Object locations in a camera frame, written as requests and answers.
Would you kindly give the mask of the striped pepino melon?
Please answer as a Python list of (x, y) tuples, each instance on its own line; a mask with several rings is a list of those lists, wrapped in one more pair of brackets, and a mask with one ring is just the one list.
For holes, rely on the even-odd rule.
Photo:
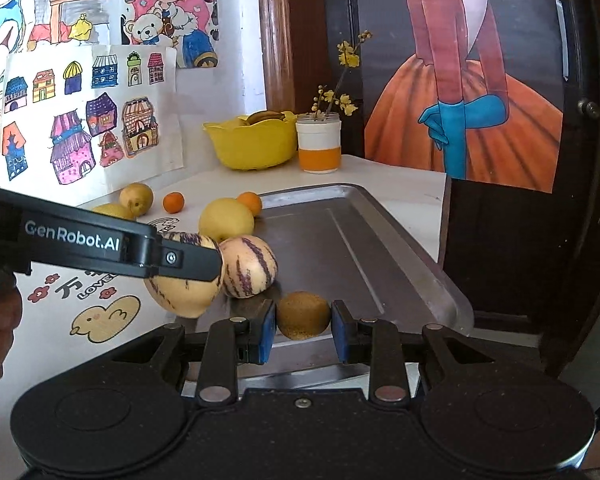
[(223, 284), (224, 260), (217, 242), (198, 233), (174, 231), (163, 235), (164, 270), (169, 275), (146, 278), (155, 302), (180, 318), (200, 318)]
[(241, 235), (220, 244), (224, 260), (223, 289), (227, 296), (248, 299), (270, 288), (278, 263), (268, 243), (254, 235)]

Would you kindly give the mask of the small orange mandarin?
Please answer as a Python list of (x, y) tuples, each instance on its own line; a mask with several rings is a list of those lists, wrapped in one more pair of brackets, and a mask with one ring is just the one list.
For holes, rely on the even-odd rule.
[(236, 200), (246, 206), (251, 211), (253, 217), (257, 217), (262, 211), (262, 200), (257, 193), (243, 192), (236, 197)]
[(168, 214), (177, 214), (184, 209), (185, 197), (180, 192), (171, 192), (163, 197), (162, 206)]

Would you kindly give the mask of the large yellow lemon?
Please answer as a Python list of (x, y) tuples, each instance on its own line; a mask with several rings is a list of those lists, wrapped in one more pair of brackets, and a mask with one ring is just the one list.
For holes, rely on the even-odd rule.
[(218, 198), (204, 207), (198, 220), (198, 233), (221, 243), (230, 238), (251, 235), (254, 217), (250, 209), (234, 198)]

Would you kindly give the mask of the yellow pear back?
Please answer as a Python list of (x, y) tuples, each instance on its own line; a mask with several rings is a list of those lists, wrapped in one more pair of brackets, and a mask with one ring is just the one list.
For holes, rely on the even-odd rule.
[(144, 216), (154, 203), (154, 192), (147, 184), (135, 182), (127, 185), (119, 195), (119, 202), (134, 218)]

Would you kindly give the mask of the yellow pear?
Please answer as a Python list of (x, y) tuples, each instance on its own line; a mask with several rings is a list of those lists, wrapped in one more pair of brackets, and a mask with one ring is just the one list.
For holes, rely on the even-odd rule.
[(133, 214), (128, 207), (125, 207), (119, 203), (98, 205), (92, 208), (92, 211), (97, 212), (98, 214), (106, 214), (106, 216), (123, 220), (134, 221), (136, 219), (135, 214)]
[(119, 202), (134, 218), (144, 216), (154, 203), (154, 192), (147, 184), (135, 182), (127, 185), (119, 195)]

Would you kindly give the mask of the yellow pear front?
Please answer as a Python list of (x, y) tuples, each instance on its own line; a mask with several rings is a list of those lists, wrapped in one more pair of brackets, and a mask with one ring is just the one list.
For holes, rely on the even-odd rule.
[(98, 214), (106, 214), (106, 216), (123, 220), (134, 221), (136, 219), (135, 214), (133, 214), (128, 207), (125, 207), (119, 203), (98, 205), (92, 208), (92, 211), (97, 212)]

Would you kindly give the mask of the fruits inside yellow bowl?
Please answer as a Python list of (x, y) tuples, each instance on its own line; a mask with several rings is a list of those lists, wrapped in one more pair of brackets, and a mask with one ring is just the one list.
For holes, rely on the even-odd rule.
[(281, 112), (274, 112), (274, 110), (260, 110), (260, 112), (252, 113), (249, 116), (238, 116), (235, 118), (238, 126), (254, 126), (259, 122), (265, 122), (266, 120), (284, 120), (285, 114)]

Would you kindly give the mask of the colourful houses drawing paper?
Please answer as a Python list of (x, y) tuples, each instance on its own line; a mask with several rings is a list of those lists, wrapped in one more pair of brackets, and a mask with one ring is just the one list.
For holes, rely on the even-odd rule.
[(8, 56), (1, 188), (89, 200), (183, 165), (174, 49), (60, 46)]

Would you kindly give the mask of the yellow plastic bowl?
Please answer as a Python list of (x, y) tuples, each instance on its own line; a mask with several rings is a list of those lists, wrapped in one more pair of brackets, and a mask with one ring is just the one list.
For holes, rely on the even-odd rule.
[(205, 122), (216, 157), (231, 170), (263, 170), (283, 165), (297, 151), (297, 116), (266, 120), (254, 126), (238, 126), (234, 117), (226, 122)]

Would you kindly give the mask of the silver metal tray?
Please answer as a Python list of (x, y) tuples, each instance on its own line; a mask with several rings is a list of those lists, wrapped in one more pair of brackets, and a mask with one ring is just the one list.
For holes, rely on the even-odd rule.
[(278, 262), (274, 284), (250, 299), (219, 295), (186, 324), (208, 330), (232, 315), (249, 318), (264, 300), (312, 292), (341, 300), (354, 318), (382, 318), (403, 333), (439, 323), (467, 335), (474, 310), (419, 242), (362, 186), (324, 184), (266, 193), (256, 234)]

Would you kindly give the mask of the orange white jar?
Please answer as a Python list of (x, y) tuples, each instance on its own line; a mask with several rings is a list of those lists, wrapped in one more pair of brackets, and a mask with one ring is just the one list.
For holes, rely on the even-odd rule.
[(296, 121), (300, 168), (310, 174), (329, 174), (341, 164), (341, 120), (337, 114), (315, 118), (300, 115)]

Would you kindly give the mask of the cartoon girl teddy drawing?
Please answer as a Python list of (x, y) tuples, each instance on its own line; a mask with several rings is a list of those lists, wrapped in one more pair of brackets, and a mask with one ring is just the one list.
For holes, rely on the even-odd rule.
[(172, 47), (179, 68), (218, 65), (218, 0), (121, 0), (125, 44)]

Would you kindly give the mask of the yellow flower twig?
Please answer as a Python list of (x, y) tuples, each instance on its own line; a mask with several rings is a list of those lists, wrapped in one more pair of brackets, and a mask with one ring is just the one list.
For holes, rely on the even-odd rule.
[(372, 38), (372, 32), (363, 30), (358, 33), (353, 42), (342, 40), (337, 44), (340, 75), (334, 88), (329, 88), (324, 84), (317, 87), (309, 114), (314, 122), (326, 122), (327, 119), (340, 113), (351, 117), (358, 110), (352, 98), (342, 90), (342, 86), (352, 70), (357, 70), (361, 66), (362, 45)]

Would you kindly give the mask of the girl orange dress poster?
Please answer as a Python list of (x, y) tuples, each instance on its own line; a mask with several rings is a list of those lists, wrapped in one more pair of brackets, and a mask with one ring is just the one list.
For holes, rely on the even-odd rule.
[(552, 190), (562, 112), (506, 72), (492, 0), (405, 0), (414, 51), (364, 129), (366, 158)]

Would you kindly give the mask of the brown wooden door frame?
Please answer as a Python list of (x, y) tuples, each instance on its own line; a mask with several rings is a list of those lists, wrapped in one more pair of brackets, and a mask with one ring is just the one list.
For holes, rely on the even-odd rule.
[(325, 0), (260, 0), (266, 105), (307, 112), (330, 81)]

